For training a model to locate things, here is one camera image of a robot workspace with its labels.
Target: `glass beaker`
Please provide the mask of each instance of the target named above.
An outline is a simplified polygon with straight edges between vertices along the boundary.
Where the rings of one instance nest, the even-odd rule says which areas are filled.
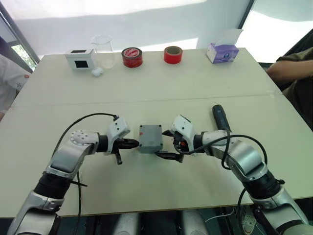
[[[110,69],[115,64],[112,38],[109,35],[99,34],[92,38],[91,45],[96,52],[98,66]]]

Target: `cable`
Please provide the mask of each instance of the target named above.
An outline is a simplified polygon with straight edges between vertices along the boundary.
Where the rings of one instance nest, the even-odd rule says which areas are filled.
[[[80,183],[79,171],[77,172],[77,182]],[[78,231],[81,213],[82,213],[82,189],[81,189],[81,185],[79,184],[78,185],[78,219],[77,219],[76,226],[74,228],[74,232],[73,232],[74,235],[76,235]]]
[[[66,133],[70,130],[70,128],[72,128],[75,124],[79,123],[80,121],[84,120],[85,118],[88,118],[88,117],[91,117],[91,116],[95,116],[95,115],[105,115],[105,116],[111,116],[113,117],[113,120],[116,120],[118,119],[118,115],[114,115],[114,114],[106,114],[106,113],[94,113],[94,114],[89,114],[89,115],[86,115],[86,116],[83,116],[79,119],[77,119],[75,122],[73,122],[61,135],[61,137],[59,138],[59,141],[57,142],[57,145],[55,146],[54,150],[53,150],[53,154],[52,156],[54,155],[54,153],[58,150],[62,140],[63,140],[63,137],[66,135]],[[78,219],[77,219],[77,223],[76,223],[76,226],[74,228],[74,231],[73,231],[73,235],[76,235],[77,234],[77,231],[78,231],[78,226],[79,226],[79,222],[80,222],[80,218],[81,218],[81,211],[82,211],[82,189],[81,189],[81,184],[80,184],[80,177],[79,177],[79,171],[77,172],[77,182],[78,182],[78,201],[79,201],[79,204],[78,204]]]
[[[81,117],[80,119],[77,119],[75,122],[73,122],[61,135],[57,145],[55,146],[54,150],[53,150],[53,154],[58,150],[59,146],[60,146],[60,143],[63,139],[63,137],[65,136],[65,134],[69,131],[70,128],[72,128],[75,124],[79,123],[81,120],[84,120],[85,118],[88,118],[88,117],[91,117],[91,116],[95,116],[95,115],[106,115],[106,116],[111,116],[113,117],[114,119],[113,120],[116,120],[118,119],[118,115],[114,115],[114,114],[106,114],[106,113],[94,113],[94,114],[89,114],[89,115],[86,115],[86,116],[83,116]]]
[[[239,225],[239,229],[241,231],[241,233],[243,235],[245,235],[243,226],[242,226],[242,219],[241,219],[241,201],[243,199],[244,193],[246,192],[246,189],[244,188],[242,190],[242,192],[240,193],[239,199],[238,199],[238,203],[237,203],[237,220],[238,220],[238,225]]]
[[[260,233],[262,233],[262,235],[265,235],[263,232],[262,232],[262,230],[259,228],[259,226],[258,226],[258,223],[257,222],[255,222],[255,226],[257,227],[257,229],[260,231]]]
[[[228,149],[229,149],[229,145],[230,145],[230,131],[228,128],[225,129],[225,131],[227,132],[227,142],[226,142],[226,148],[225,148],[225,151],[223,153],[223,157],[222,157],[222,167],[226,170],[230,170],[229,167],[225,166],[225,160],[226,160],[226,157],[228,155]]]
[[[205,223],[206,223],[207,221],[211,220],[211,219],[215,219],[215,218],[220,218],[220,217],[230,216],[230,215],[232,215],[232,214],[234,213],[234,211],[235,211],[235,208],[233,208],[232,212],[231,212],[231,213],[229,213],[229,214],[222,214],[222,215],[217,215],[217,216],[214,216],[214,217],[212,217],[212,218],[208,218],[207,220],[205,220]]]
[[[201,150],[203,150],[203,149],[205,149],[205,148],[207,148],[207,147],[210,147],[211,145],[213,145],[213,144],[215,144],[215,143],[217,143],[217,142],[219,142],[219,141],[225,140],[225,139],[227,139],[227,137],[228,137],[228,136],[218,138],[218,139],[216,139],[216,140],[214,140],[214,141],[212,141],[212,142],[210,142],[210,143],[207,143],[207,144],[205,144],[205,145],[203,145],[203,146],[200,146],[200,147],[198,147],[198,148],[196,148],[196,149],[194,149],[194,150],[192,150],[192,151],[188,151],[188,152],[182,152],[182,151],[180,151],[180,150],[177,148],[176,145],[174,145],[174,148],[175,148],[175,150],[176,150],[177,152],[179,152],[179,153],[181,153],[181,154],[193,154],[193,153],[197,153],[197,152],[199,152],[199,151],[201,151]],[[263,145],[262,145],[257,139],[255,139],[255,138],[253,138],[253,137],[250,137],[250,136],[246,136],[246,135],[230,135],[230,137],[231,137],[231,138],[233,138],[233,137],[242,137],[242,138],[250,139],[250,140],[256,142],[256,143],[260,146],[260,148],[261,148],[261,150],[262,150],[262,152],[263,152],[265,164],[266,164],[266,165],[268,164],[268,155],[266,154],[266,151],[265,151]]]

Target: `white box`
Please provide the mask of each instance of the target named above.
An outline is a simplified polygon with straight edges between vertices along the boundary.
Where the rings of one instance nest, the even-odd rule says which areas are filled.
[[[206,51],[206,56],[210,59],[210,61],[213,63],[214,61],[214,58],[216,56],[217,52],[216,50],[214,49],[212,43],[210,43],[209,47],[207,48],[207,51]]]
[[[73,70],[86,70],[96,67],[94,49],[70,50],[65,54],[65,57]]]

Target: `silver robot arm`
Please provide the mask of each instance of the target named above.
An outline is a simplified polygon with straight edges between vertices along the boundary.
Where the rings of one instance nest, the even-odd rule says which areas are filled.
[[[183,116],[176,117],[170,132],[173,134],[176,149],[183,150],[182,153],[193,151],[227,136],[225,130],[202,132],[197,135],[193,124]],[[196,152],[205,152],[207,155],[222,159],[225,148],[226,140],[221,140]],[[248,191],[256,206],[255,217],[268,234],[313,233],[313,227],[308,225],[306,216],[280,182],[274,178],[260,153],[251,145],[231,138],[225,163]]]
[[[106,135],[94,132],[75,131],[70,139],[52,156],[35,189],[25,200],[13,220],[7,235],[56,234],[60,218],[56,212],[64,202],[64,195],[77,174],[86,155],[103,152],[115,154],[118,164],[121,159],[118,150],[138,146],[138,142],[122,139],[130,129],[121,117],[109,126]]]

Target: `black cable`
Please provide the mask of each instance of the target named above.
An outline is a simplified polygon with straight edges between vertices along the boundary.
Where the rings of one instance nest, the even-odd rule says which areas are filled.
[[[246,189],[244,188],[242,192],[240,193],[238,203],[237,203],[237,220],[239,224],[239,229],[243,235],[245,235],[243,226],[242,226],[242,219],[241,219],[241,201],[243,199],[244,193],[246,192]]]
[[[82,212],[82,189],[81,189],[81,185],[80,185],[80,178],[79,178],[79,171],[77,172],[77,182],[78,182],[78,219],[77,219],[77,223],[76,226],[74,228],[74,232],[73,235],[77,234],[78,231],[78,226],[79,226],[79,222],[80,222],[80,218],[81,218],[81,212]]]
[[[223,153],[223,157],[222,157],[222,167],[226,170],[230,170],[229,167],[225,166],[225,160],[226,160],[226,157],[228,155],[228,149],[229,149],[229,145],[230,145],[230,131],[228,129],[225,129],[225,131],[227,132],[227,142],[226,142],[226,148],[225,148],[225,151]]]
[[[65,134],[69,131],[70,128],[72,128],[75,124],[79,123],[81,120],[84,120],[85,118],[91,117],[91,116],[95,116],[95,115],[106,115],[106,116],[111,116],[114,118],[114,120],[116,120],[118,118],[118,115],[114,115],[114,114],[106,114],[106,113],[94,113],[94,114],[89,114],[86,116],[81,117],[80,119],[77,119],[75,122],[73,122],[61,135],[57,145],[55,146],[54,150],[53,150],[53,154],[58,150],[60,143],[63,139],[63,137],[65,136]]]
[[[53,154],[58,150],[63,137],[66,135],[66,133],[70,130],[70,128],[72,128],[75,124],[79,123],[80,121],[84,120],[85,118],[91,117],[91,116],[95,116],[95,115],[105,115],[105,116],[111,116],[113,117],[113,120],[118,119],[118,115],[114,115],[114,114],[106,114],[106,113],[94,113],[94,114],[89,114],[86,116],[81,117],[80,119],[77,119],[75,122],[73,122],[61,135],[61,137],[59,138],[59,141],[57,142],[57,145],[55,146],[54,150],[53,150]],[[80,222],[80,218],[81,218],[81,211],[82,211],[82,189],[81,189],[81,183],[80,183],[80,177],[79,177],[79,171],[77,172],[77,182],[78,182],[78,220],[76,223],[76,226],[74,228],[73,231],[73,235],[77,234],[78,231],[78,226],[79,226],[79,222]]]
[[[250,140],[256,142],[256,143],[260,146],[260,148],[261,148],[261,150],[262,150],[262,152],[263,152],[265,164],[266,164],[266,165],[268,164],[268,155],[266,154],[266,151],[265,151],[263,145],[262,145],[258,140],[256,140],[256,139],[253,138],[253,137],[246,136],[246,135],[230,135],[230,138],[232,138],[232,137],[242,137],[242,138],[250,139]],[[205,144],[205,145],[203,145],[203,146],[200,146],[200,147],[198,147],[198,148],[196,148],[196,149],[194,149],[194,150],[192,150],[192,151],[188,151],[188,152],[182,152],[182,151],[180,151],[176,145],[174,145],[174,148],[175,148],[175,150],[176,150],[177,152],[179,152],[179,153],[181,153],[181,154],[193,154],[193,153],[199,152],[199,151],[201,151],[201,150],[203,150],[203,149],[205,149],[205,148],[207,148],[207,147],[210,147],[211,145],[213,145],[213,144],[215,144],[215,143],[217,143],[217,142],[219,142],[219,141],[225,140],[225,139],[227,139],[227,138],[228,138],[228,136],[218,138],[218,139],[216,139],[216,140],[214,140],[214,141],[212,141],[212,142],[210,142],[210,143],[207,143],[207,144]]]

